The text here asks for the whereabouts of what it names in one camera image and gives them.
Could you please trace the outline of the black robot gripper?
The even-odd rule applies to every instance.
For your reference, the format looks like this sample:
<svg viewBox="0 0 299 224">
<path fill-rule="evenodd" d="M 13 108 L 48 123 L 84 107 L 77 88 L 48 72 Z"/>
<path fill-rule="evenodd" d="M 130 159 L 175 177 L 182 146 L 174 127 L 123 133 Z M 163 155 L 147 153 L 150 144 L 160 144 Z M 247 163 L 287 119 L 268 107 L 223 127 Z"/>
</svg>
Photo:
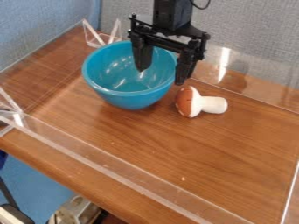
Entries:
<svg viewBox="0 0 299 224">
<path fill-rule="evenodd" d="M 175 84 L 192 76 L 198 60 L 204 59 L 211 35 L 192 25 L 192 0 L 154 0 L 154 15 L 132 14 L 128 37 L 132 42 L 135 67 L 143 72 L 152 64 L 154 47 L 179 53 Z"/>
</svg>

